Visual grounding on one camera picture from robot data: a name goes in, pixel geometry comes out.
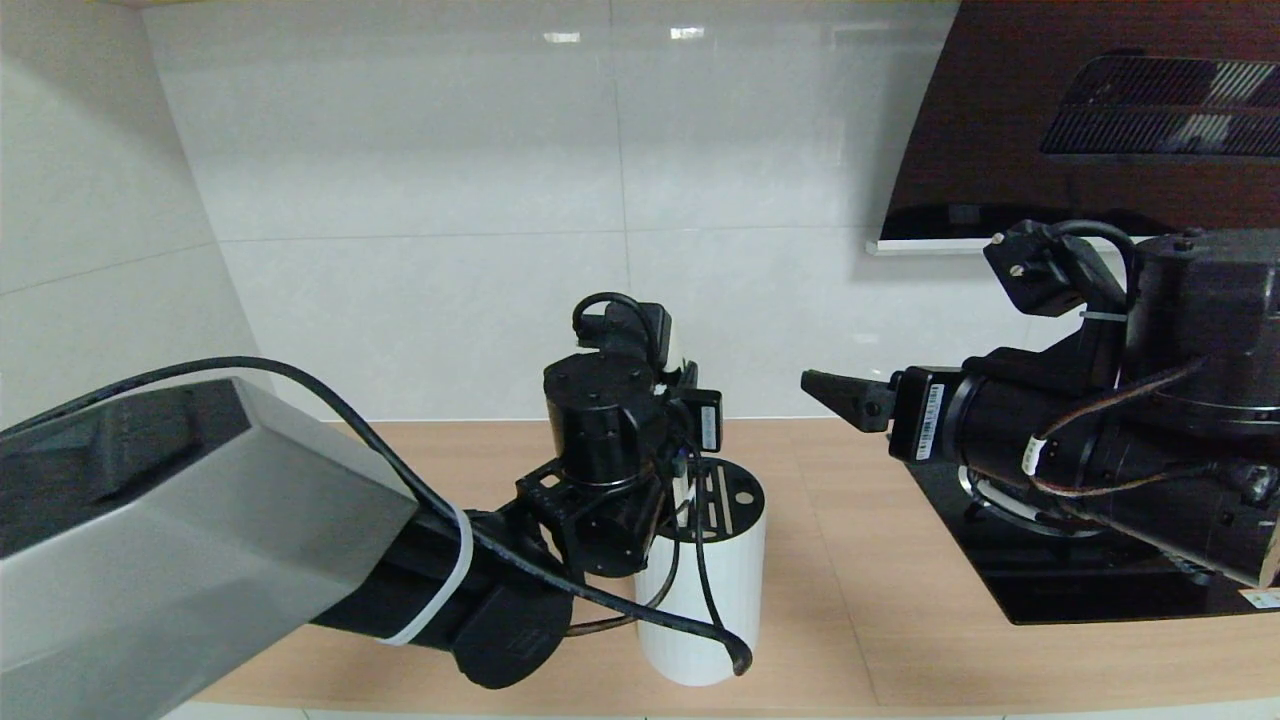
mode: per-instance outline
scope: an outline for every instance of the vent grille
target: vent grille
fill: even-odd
[[[1280,63],[1096,58],[1041,152],[1280,158]]]

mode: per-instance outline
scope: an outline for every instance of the barcode label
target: barcode label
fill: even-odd
[[[929,397],[924,401],[924,423],[920,424],[920,442],[915,443],[915,459],[928,460],[933,455],[933,436],[938,432],[938,415],[942,414],[942,393],[946,386],[929,386]]]
[[[716,409],[703,405],[703,450],[716,452],[719,438],[716,437]]]

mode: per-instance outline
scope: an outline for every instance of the white tile wall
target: white tile wall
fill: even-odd
[[[954,13],[316,0],[143,17],[264,351],[372,418],[438,419],[543,416],[536,370],[572,351],[585,290],[668,304],[735,415],[824,414],[799,391],[806,366],[1023,342],[979,260],[854,241],[882,219]],[[584,231],[625,232],[600,241],[622,254],[552,259]]]
[[[4,15],[0,293],[212,242],[137,13]]]
[[[256,355],[216,245],[0,295],[0,427],[136,373]]]
[[[296,707],[188,702],[165,715],[163,720],[307,720],[307,715]]]
[[[954,14],[614,0],[627,228],[878,228]]]
[[[545,416],[570,311],[626,288],[622,233],[230,242],[262,352],[383,419]],[[306,391],[280,397],[316,415]]]
[[[166,363],[256,354],[138,13],[5,0],[0,49],[0,427]]]
[[[219,240],[622,229],[608,0],[143,17]]]
[[[819,414],[799,392],[809,368],[887,380],[1020,340],[1025,320],[980,255],[874,258],[876,232],[631,232],[632,290],[662,297],[736,416]]]

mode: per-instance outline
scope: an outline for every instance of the white cylinder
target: white cylinder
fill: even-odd
[[[764,498],[755,501],[763,503]],[[727,630],[742,638],[753,651],[760,637],[764,529],[765,514],[762,509],[751,527],[740,528],[731,537],[724,537],[726,533],[721,532],[719,537],[703,543],[707,577],[721,620]],[[662,534],[654,538],[648,566],[635,577],[636,598],[640,602],[654,597],[662,589],[671,570],[675,546],[676,541]],[[684,618],[710,621],[692,542],[680,543],[676,582],[658,607]],[[669,680],[698,687],[710,685],[733,675],[733,665],[724,646],[716,641],[649,623],[637,623],[637,628],[645,657]]]

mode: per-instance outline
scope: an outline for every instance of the black cable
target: black cable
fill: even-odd
[[[1032,457],[1029,471],[1027,471],[1028,469],[1027,465],[1024,465],[1024,471],[1027,471],[1027,478],[1030,480],[1032,486],[1034,486],[1037,489],[1039,489],[1046,495],[1052,495],[1056,497],[1080,498],[1080,497],[1098,497],[1103,495],[1111,495],[1142,487],[1149,483],[1185,477],[1188,473],[1188,468],[1171,465],[1158,473],[1147,475],[1144,478],[1125,480],[1123,483],[1116,483],[1111,486],[1076,488],[1076,487],[1046,483],[1044,480],[1036,477],[1036,465],[1038,465],[1041,450],[1043,448],[1044,443],[1048,441],[1048,437],[1051,434],[1061,430],[1062,428],[1079,420],[1080,418],[1085,418],[1088,415],[1093,415],[1096,413],[1101,413],[1102,410],[1116,407],[1119,405],[1133,402],[1134,400],[1152,395],[1164,387],[1181,382],[1189,378],[1190,375],[1196,374],[1197,372],[1199,372],[1201,368],[1204,366],[1204,363],[1207,363],[1206,357],[1196,357],[1187,363],[1183,363],[1181,365],[1175,365],[1172,368],[1147,375],[1140,380],[1134,380],[1129,384],[1117,387],[1115,389],[1094,395],[1093,397],[1087,397],[1076,402],[1071,407],[1069,407],[1065,413],[1056,416],[1053,420],[1046,423],[1039,432],[1032,436],[1028,443],[1028,455],[1034,452],[1034,456]],[[1193,465],[1189,470],[1196,471],[1197,468],[1198,466]]]
[[[177,378],[180,375],[189,375],[192,373],[202,373],[207,370],[224,370],[229,368],[244,368],[251,370],[265,370],[268,373],[275,373],[289,378],[291,380],[301,384],[310,392],[315,393],[321,401],[325,402],[339,418],[348,425],[355,433],[367,445],[371,450],[381,455],[387,462],[396,470],[401,480],[408,486],[410,491],[417,500],[445,518],[449,523],[457,523],[453,516],[453,509],[443,497],[440,497],[430,486],[426,484],[422,478],[417,475],[404,462],[404,460],[396,454],[394,450],[387,441],[378,434],[376,430],[360,416],[356,410],[347,404],[337,392],[334,392],[329,386],[324,384],[319,378],[311,375],[310,373],[289,365],[288,363],[280,363],[279,360],[269,360],[266,357],[252,357],[247,355],[233,355],[223,357],[206,357],[202,360],[191,360],[187,363],[178,363],[175,365],[169,365],[166,368],[160,368],[156,370],[150,370],[147,373],[141,373],[123,380],[114,382],[109,386],[101,387],[92,392],[87,392],[77,398],[69,400],[51,410],[46,410],[33,418],[28,418],[13,425],[5,430],[0,430],[0,441],[13,437],[20,432],[28,430],[36,425],[70,415],[92,405],[96,405],[104,400],[137,389],[140,387],[152,384],[160,380],[166,380],[170,378]],[[724,628],[717,628],[714,625],[708,625],[707,623],[700,623],[698,620],[690,620],[689,618],[681,618],[678,615],[672,615],[669,612],[663,612],[660,610],[645,607],[637,602],[632,602],[623,597],[616,596],[609,592],[604,592],[599,588],[593,588],[590,585],[577,583],[562,575],[557,575],[550,570],[543,568],[541,565],[534,562],[511,550],[500,541],[490,536],[480,525],[474,529],[476,542],[493,552],[499,560],[513,565],[515,568],[527,573],[529,575],[541,580],[543,583],[581,597],[584,600],[591,601],[596,605],[608,607],[616,612],[623,615],[634,616],[637,620],[644,620],[645,623],[652,623],[663,628],[672,630],[678,630],[682,633],[689,633],[692,635],[713,639],[724,646],[730,657],[733,660],[733,674],[741,675],[751,666],[751,648],[748,647],[741,638],[730,633]]]
[[[724,621],[721,620],[719,610],[716,607],[716,597],[712,594],[712,582],[707,575],[707,552],[703,548],[703,507],[705,500],[705,483],[703,482],[703,454],[698,445],[689,443],[689,452],[692,456],[692,473],[698,484],[694,486],[694,551],[698,555],[698,580],[703,585],[703,602],[707,603],[707,614],[712,618],[712,625],[723,630]]]
[[[672,585],[676,584],[676,574],[680,573],[680,537],[678,537],[680,527],[676,525],[677,521],[676,518],[685,507],[689,506],[689,501],[686,500],[685,502],[676,505],[676,496],[675,493],[672,493],[671,505],[672,505],[671,518],[668,518],[667,521],[663,523],[664,525],[668,524],[673,525],[673,529],[677,536],[672,539],[671,543],[672,544],[671,566],[667,569],[667,577],[662,580],[662,587],[658,588],[658,592],[655,592],[652,598],[649,598],[649,602],[644,603],[645,607],[658,607],[659,605],[662,605],[662,601],[667,600],[667,594],[671,593]],[[595,633],[603,633],[605,630],[625,628],[626,625],[630,625],[631,623],[635,621],[636,621],[635,618],[628,618],[626,615],[614,615],[613,618],[604,618],[602,620],[579,623],[576,625],[570,625],[568,629],[564,630],[564,637],[580,638],[582,635],[594,635]]]
[[[1133,304],[1138,299],[1138,246],[1134,245],[1129,233],[1098,220],[1062,220],[1050,225],[1048,233],[1051,236],[1097,236],[1116,246],[1116,250],[1120,251],[1120,259],[1124,260],[1125,310],[1133,309]]]
[[[1052,433],[1065,428],[1066,425],[1084,418],[1087,415],[1093,415],[1102,410],[1115,407],[1117,405],[1125,405],[1133,402],[1139,397],[1152,395],[1153,392],[1171,386],[1176,382],[1184,380],[1188,377],[1199,372],[1207,361],[1206,357],[1194,357],[1183,363],[1181,365],[1174,365],[1158,373],[1152,373],[1140,380],[1134,380],[1129,384],[1117,387],[1115,389],[1108,389],[1106,392],[1100,392],[1092,397],[1087,397],[1075,405],[1070,406],[1065,413],[1053,418],[1046,423],[1036,437],[1039,439],[1046,439]]]
[[[662,368],[658,366],[658,352],[660,351],[658,331],[654,329],[653,322],[649,319],[649,314],[644,311],[644,307],[641,307],[640,304],[628,295],[622,295],[621,292],[596,292],[584,297],[576,306],[573,306],[573,315],[571,316],[573,334],[577,334],[579,331],[582,329],[582,314],[586,313],[588,307],[595,305],[596,302],[617,302],[627,310],[631,310],[631,313],[640,319],[640,327],[644,328],[645,345],[648,346],[645,350],[645,359],[649,361],[649,366],[653,368],[654,372],[660,370]]]

